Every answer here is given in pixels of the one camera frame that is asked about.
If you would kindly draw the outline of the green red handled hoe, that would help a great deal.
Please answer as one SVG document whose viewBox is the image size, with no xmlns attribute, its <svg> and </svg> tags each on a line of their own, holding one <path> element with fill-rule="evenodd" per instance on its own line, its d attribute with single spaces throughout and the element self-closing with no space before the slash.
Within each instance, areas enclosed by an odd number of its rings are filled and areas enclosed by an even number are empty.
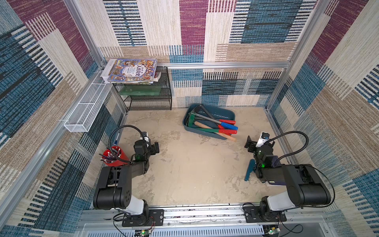
<svg viewBox="0 0 379 237">
<path fill-rule="evenodd" d="M 191 115 L 191 113 L 189 114 L 189 119 L 188 119 L 188 127 L 193 127 L 194 125 L 194 122 L 197 120 L 197 118 L 194 118 L 194 116 Z M 237 134 L 237 130 L 231 130 L 231 129 L 219 129 L 219 128 L 211 128 L 211 129 L 205 129 L 205 128 L 200 128 L 198 126 L 196 126 L 196 129 L 198 130 L 201 130 L 201 131 L 205 131 L 205 132 L 219 132 L 219 133 L 224 133 L 224 134 L 227 134 L 227 135 L 230 135 L 230 134 Z"/>
</svg>

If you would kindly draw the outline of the grey hoe red grip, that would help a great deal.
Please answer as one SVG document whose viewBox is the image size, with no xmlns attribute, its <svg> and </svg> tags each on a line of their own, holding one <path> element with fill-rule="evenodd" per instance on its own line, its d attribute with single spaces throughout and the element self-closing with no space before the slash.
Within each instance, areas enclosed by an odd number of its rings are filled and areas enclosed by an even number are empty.
<svg viewBox="0 0 379 237">
<path fill-rule="evenodd" d="M 213 115 L 211 114 L 211 113 L 209 113 L 209 111 L 202 105 L 202 104 L 199 104 L 199 107 L 200 107 L 200 109 L 202 109 L 206 114 L 207 114 L 207 116 L 209 117 L 209 118 L 211 118 L 211 119 L 215 119 L 214 117 L 213 117 Z M 224 129 L 224 127 L 223 126 L 221 126 L 220 124 L 218 124 L 218 128 L 219 129 Z"/>
<path fill-rule="evenodd" d="M 227 123 L 227 124 L 236 124 L 236 121 L 234 120 L 227 120 L 227 119 L 212 119 L 212 118 L 209 118 L 207 116 L 203 116 L 203 115 L 200 115 L 200 114 L 197 114 L 195 113 L 195 117 L 196 118 L 201 118 L 203 120 L 208 120 L 208 121 L 212 121 L 212 122 L 215 122 L 215 123 L 218 123 L 218 124 L 221 124 L 222 122 L 223 123 Z"/>
</svg>

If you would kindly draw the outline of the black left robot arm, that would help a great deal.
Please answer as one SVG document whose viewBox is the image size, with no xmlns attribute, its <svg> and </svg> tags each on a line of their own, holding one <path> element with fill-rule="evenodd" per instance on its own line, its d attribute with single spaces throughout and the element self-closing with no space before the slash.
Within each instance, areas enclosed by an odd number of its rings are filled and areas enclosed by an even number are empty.
<svg viewBox="0 0 379 237">
<path fill-rule="evenodd" d="M 132 195 L 132 179 L 147 173 L 150 156 L 160 152 L 159 143 L 150 145 L 146 140 L 138 140 L 134 150 L 134 158 L 129 158 L 121 147 L 112 146 L 117 160 L 100 172 L 93 197 L 95 209 L 116 209 L 133 218 L 148 218 L 147 202 Z"/>
</svg>

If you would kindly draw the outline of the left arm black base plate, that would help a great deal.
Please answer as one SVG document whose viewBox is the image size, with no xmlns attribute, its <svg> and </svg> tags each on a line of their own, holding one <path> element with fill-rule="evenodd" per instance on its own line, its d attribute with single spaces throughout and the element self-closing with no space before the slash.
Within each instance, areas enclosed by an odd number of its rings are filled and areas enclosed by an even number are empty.
<svg viewBox="0 0 379 237">
<path fill-rule="evenodd" d="M 141 215 L 124 215 L 122 227 L 145 227 L 145 226 L 162 226 L 164 222 L 163 209 L 149 209 Z"/>
</svg>

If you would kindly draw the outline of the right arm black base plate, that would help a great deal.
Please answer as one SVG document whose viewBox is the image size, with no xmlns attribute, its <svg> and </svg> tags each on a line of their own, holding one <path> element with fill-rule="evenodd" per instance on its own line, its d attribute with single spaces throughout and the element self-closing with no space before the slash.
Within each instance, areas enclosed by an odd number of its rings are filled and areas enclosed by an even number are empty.
<svg viewBox="0 0 379 237">
<path fill-rule="evenodd" d="M 284 211 L 265 211 L 251 203 L 242 205 L 244 217 L 247 223 L 264 223 L 264 222 L 285 222 L 287 218 Z"/>
</svg>

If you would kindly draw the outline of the chrome blue handled hoe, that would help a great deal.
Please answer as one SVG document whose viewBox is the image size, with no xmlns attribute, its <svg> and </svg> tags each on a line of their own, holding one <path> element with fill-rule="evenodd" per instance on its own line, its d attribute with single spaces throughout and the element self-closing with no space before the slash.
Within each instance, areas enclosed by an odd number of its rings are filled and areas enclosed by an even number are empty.
<svg viewBox="0 0 379 237">
<path fill-rule="evenodd" d="M 235 124 L 232 125 L 232 124 L 227 124 L 227 123 L 223 123 L 223 122 L 222 122 L 220 125 L 223 126 L 223 127 L 226 128 L 226 129 L 238 130 L 238 127 L 235 126 Z"/>
</svg>

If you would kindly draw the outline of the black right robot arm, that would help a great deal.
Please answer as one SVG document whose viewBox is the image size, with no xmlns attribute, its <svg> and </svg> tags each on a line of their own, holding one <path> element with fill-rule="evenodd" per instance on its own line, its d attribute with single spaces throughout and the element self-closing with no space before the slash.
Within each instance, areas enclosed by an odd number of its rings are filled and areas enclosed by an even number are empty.
<svg viewBox="0 0 379 237">
<path fill-rule="evenodd" d="M 286 187 L 286 191 L 265 196 L 259 206 L 249 204 L 243 208 L 247 222 L 286 221 L 285 211 L 303 208 L 324 208 L 334 202 L 335 194 L 330 193 L 320 172 L 312 165 L 285 165 L 280 158 L 273 154 L 275 142 L 269 134 L 263 132 L 258 141 L 247 138 L 245 148 L 253 154 L 245 180 L 248 181 L 251 173 L 262 183 Z"/>
</svg>

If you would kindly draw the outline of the teal plastic storage box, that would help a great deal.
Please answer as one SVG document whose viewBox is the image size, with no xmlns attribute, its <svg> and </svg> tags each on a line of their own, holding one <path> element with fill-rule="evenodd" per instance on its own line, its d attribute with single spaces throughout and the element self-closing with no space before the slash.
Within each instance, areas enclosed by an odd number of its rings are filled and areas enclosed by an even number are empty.
<svg viewBox="0 0 379 237">
<path fill-rule="evenodd" d="M 186 131 L 200 134 L 203 136 L 208 136 L 216 139 L 221 139 L 221 140 L 227 140 L 225 137 L 222 137 L 216 133 L 211 133 L 211 132 L 205 132 L 205 131 L 199 131 L 197 129 L 197 126 L 193 124 L 193 127 L 188 127 L 188 119 L 190 116 L 190 113 L 196 108 L 199 104 L 191 104 L 187 111 L 184 114 L 184 118 L 182 120 L 182 125 L 184 126 Z M 215 118 L 215 119 L 226 119 L 226 120 L 235 120 L 235 114 L 231 110 L 223 109 L 223 108 L 218 108 L 214 106 L 207 106 L 204 105 L 204 108 Z M 212 129 L 217 129 L 217 125 L 215 123 L 212 123 L 211 121 L 207 120 L 200 120 L 201 123 L 211 127 Z"/>
</svg>

